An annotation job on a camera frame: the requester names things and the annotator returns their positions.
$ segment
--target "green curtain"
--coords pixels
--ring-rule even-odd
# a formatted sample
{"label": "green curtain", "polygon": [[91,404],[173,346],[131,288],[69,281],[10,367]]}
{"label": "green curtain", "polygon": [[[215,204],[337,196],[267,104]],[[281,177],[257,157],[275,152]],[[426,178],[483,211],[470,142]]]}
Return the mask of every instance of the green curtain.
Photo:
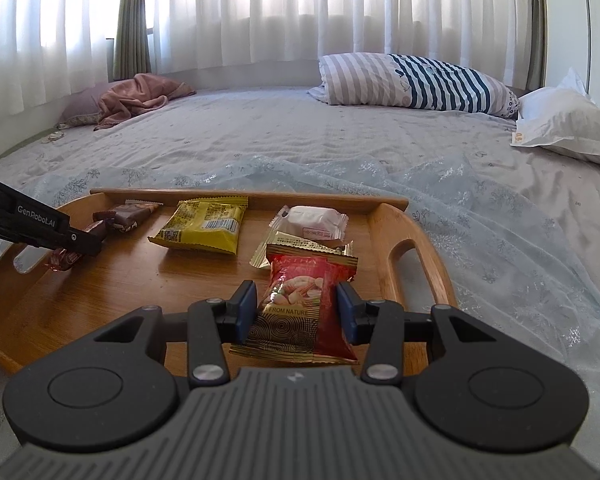
{"label": "green curtain", "polygon": [[526,89],[533,91],[544,86],[546,9],[544,0],[531,1],[531,59],[529,61]]}
{"label": "green curtain", "polygon": [[146,36],[144,0],[120,0],[118,32],[114,42],[113,79],[131,79],[151,72]]}

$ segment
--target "pink blanket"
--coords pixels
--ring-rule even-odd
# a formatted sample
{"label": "pink blanket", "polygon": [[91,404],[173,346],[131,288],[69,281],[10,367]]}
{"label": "pink blanket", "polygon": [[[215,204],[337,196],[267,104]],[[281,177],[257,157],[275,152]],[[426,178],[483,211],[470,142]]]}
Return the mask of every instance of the pink blanket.
{"label": "pink blanket", "polygon": [[94,130],[110,128],[131,117],[162,108],[178,97],[195,94],[186,83],[154,74],[136,74],[100,96],[100,119]]}

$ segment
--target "snack package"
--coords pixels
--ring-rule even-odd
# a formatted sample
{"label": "snack package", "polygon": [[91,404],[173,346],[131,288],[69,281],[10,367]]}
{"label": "snack package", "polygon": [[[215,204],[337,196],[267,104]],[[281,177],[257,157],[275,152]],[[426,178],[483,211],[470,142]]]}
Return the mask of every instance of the snack package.
{"label": "snack package", "polygon": [[219,196],[183,200],[170,220],[149,241],[173,249],[235,254],[248,198]]}
{"label": "snack package", "polygon": [[291,247],[298,247],[301,249],[309,249],[311,251],[319,251],[321,253],[330,253],[330,254],[343,254],[345,256],[353,256],[353,242],[349,242],[344,245],[339,245],[337,247],[325,247],[318,242],[314,242],[312,240],[307,240],[306,238],[300,238],[298,236],[289,235],[287,233],[282,233],[280,231],[276,231],[271,229],[267,237],[261,241],[260,245],[253,253],[249,264],[257,269],[267,269],[270,267],[269,261],[267,260],[267,245],[268,244],[277,244],[277,245],[288,245]]}
{"label": "snack package", "polygon": [[[107,224],[105,221],[100,220],[87,225],[83,231],[96,235],[100,240],[104,240],[107,237]],[[46,266],[51,270],[69,270],[83,256],[83,254],[67,249],[56,249],[49,255]]]}
{"label": "snack package", "polygon": [[291,363],[356,363],[340,326],[335,288],[358,259],[269,244],[269,287],[244,345],[230,352]]}
{"label": "snack package", "polygon": [[335,209],[285,205],[269,227],[307,240],[343,240],[348,222],[349,217]]}
{"label": "snack package", "polygon": [[140,202],[127,200],[121,205],[108,211],[97,211],[93,214],[93,221],[106,220],[114,229],[126,233],[135,229],[144,222],[149,215],[162,204],[158,202]]}

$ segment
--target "barcode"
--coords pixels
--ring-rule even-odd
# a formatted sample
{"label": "barcode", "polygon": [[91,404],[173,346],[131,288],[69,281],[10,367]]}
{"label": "barcode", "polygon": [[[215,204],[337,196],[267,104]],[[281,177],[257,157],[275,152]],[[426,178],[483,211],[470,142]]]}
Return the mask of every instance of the barcode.
{"label": "barcode", "polygon": [[179,229],[163,229],[160,234],[162,239],[168,242],[179,242],[182,239],[182,231]]}
{"label": "barcode", "polygon": [[207,220],[202,224],[203,229],[224,229],[232,234],[238,231],[238,222],[233,218],[224,218],[222,220]]}

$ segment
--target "tray handle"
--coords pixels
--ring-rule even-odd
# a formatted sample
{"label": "tray handle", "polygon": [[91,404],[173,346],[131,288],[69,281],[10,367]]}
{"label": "tray handle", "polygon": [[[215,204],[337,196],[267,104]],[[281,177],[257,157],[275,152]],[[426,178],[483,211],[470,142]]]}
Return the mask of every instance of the tray handle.
{"label": "tray handle", "polygon": [[406,251],[416,249],[436,304],[458,307],[445,265],[416,222],[403,211],[381,204],[369,215],[368,223],[383,299],[397,301],[408,310],[395,266]]}

